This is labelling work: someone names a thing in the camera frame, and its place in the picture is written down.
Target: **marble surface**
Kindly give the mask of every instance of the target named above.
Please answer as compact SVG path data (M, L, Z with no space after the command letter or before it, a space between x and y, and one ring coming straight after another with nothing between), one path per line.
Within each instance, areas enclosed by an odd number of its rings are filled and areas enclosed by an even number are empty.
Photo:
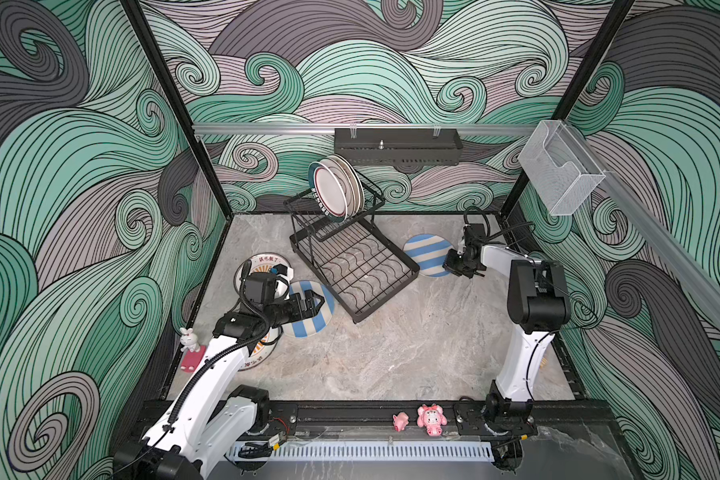
M457 245L463 226L457 215L379 215L376 223L400 247L424 233ZM250 255L282 254L296 271L294 280L317 280L292 252L292 233L287 215L235 217L194 325L201 343L234 305L232 276ZM246 384L288 400L485 398L509 346L513 323L506 302L506 279L490 271L472 280L419 276L359 324L337 304L323 331L304 339L284 336L268 359L239 372L227 391ZM534 397L573 399L551 348L545 359ZM179 371L169 398L176 398L189 378Z

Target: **wall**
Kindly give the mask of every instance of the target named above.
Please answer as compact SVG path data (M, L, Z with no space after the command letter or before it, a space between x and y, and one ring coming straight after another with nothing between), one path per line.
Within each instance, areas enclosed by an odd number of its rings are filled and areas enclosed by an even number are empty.
M195 122L290 123L534 124L552 115L581 63L573 52L610 4L142 0ZM465 140L465 163L447 173L362 171L380 183L387 210L500 206L524 139ZM333 150L330 136L205 141L232 207L243 211L282 210L308 187L309 163Z
M570 120L720 287L720 2L688 3L627 20ZM646 477L720 478L716 319L606 192L553 218L528 188L522 216L524 246L566 266L582 328L561 335Z
M0 0L0 480L96 478L224 219L118 0Z

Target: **blue and white striped plate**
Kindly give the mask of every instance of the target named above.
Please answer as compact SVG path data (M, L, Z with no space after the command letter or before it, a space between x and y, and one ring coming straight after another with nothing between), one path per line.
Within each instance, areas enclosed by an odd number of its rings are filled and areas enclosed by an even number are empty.
M426 276L446 276L443 262L453 245L442 236L421 234L413 236L403 245L403 251L416 262Z
M328 322L331 321L333 311L336 308L336 300L333 298L328 289L317 282L311 282L309 280L298 280L291 283L291 295L294 293L301 293L302 299L304 299L304 290L314 290L320 296L326 298L326 302L322 304L320 313L311 319L300 320L293 323L286 323L282 326L283 333L288 336L294 336L297 339L301 339L310 335L315 335L320 330L326 328Z

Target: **lower rack tray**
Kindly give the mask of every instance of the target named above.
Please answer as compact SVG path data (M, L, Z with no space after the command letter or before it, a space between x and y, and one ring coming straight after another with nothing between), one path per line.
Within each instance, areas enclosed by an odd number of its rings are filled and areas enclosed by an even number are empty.
M317 220L312 230L319 230L321 222L330 220ZM364 218L322 242L310 231L303 228L290 236L293 251L325 283L355 323L418 276L418 264Z

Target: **red wire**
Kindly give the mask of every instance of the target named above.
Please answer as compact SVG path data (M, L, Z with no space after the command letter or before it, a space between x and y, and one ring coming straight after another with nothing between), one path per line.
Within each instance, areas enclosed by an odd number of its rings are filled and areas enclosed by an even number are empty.
M288 436L288 434L291 432L291 429L288 428L288 425L286 425L286 423L282 420L282 418L273 418L273 420L279 420L279 421L280 421L280 423L282 424L282 426L284 426L284 427L286 428L286 436Z

